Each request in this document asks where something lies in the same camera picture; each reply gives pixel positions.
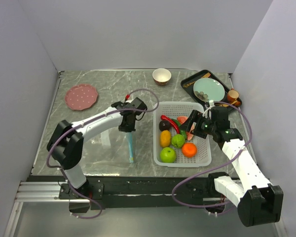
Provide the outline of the watermelon slice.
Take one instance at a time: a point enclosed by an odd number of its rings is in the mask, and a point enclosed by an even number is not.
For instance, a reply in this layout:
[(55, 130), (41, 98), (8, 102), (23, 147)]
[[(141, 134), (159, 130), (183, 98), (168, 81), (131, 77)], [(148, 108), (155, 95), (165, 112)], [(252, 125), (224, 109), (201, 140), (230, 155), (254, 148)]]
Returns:
[[(179, 116), (179, 117), (177, 117), (177, 120), (181, 123), (181, 125), (183, 123), (185, 123), (187, 119), (188, 119), (188, 117), (186, 117), (186, 116)], [(186, 132), (186, 134), (187, 134), (187, 140), (188, 141), (192, 140), (193, 134), (191, 134), (190, 132)]]

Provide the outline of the light green wrinkled fruit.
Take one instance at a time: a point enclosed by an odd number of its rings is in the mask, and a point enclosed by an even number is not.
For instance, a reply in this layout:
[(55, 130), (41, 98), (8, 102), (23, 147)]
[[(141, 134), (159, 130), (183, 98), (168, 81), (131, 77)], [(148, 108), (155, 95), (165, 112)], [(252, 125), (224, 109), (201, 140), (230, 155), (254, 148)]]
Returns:
[(176, 134), (172, 137), (171, 144), (179, 149), (185, 144), (185, 137), (181, 134)]

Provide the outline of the yellow mango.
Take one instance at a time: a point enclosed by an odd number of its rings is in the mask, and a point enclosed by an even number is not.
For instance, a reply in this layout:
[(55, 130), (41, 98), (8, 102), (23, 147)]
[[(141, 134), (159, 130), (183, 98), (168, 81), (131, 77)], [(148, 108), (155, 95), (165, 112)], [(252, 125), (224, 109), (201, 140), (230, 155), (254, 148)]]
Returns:
[(160, 133), (160, 146), (162, 148), (169, 147), (171, 144), (171, 133), (169, 130), (164, 130)]

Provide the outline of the clear zip bag blue zipper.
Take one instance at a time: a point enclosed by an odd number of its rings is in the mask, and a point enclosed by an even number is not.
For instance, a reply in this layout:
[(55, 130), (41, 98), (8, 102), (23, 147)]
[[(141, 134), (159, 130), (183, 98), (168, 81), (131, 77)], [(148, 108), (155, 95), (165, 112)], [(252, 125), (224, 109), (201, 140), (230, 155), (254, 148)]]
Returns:
[(80, 165), (91, 176), (121, 176), (136, 163), (135, 145), (129, 145), (130, 137), (116, 129), (105, 131), (91, 138), (83, 146)]

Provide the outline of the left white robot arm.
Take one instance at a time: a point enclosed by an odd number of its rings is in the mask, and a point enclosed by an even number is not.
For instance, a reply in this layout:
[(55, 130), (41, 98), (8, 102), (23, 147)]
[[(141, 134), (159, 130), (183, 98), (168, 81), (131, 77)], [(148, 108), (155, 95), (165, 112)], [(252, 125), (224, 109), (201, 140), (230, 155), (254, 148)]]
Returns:
[(102, 113), (85, 120), (58, 123), (47, 150), (61, 166), (76, 198), (85, 197), (89, 190), (89, 182), (79, 165), (84, 142), (114, 127), (131, 134), (135, 131), (136, 117), (147, 109), (146, 104), (136, 97), (132, 101), (115, 102)]

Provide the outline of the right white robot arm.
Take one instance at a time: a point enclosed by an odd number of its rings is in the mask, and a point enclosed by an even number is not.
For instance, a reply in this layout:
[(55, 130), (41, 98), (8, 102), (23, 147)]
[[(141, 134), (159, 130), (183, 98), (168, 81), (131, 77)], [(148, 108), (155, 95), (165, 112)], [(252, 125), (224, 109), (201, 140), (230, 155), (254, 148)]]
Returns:
[(284, 193), (280, 186), (263, 175), (247, 150), (239, 130), (231, 128), (225, 107), (214, 106), (207, 112), (193, 110), (180, 126), (184, 131), (192, 131), (194, 136), (213, 140), (229, 159), (241, 183), (235, 183), (215, 168), (209, 170), (206, 191), (212, 197), (219, 194), (227, 197), (237, 207), (238, 216), (246, 227), (276, 223), (280, 221)]

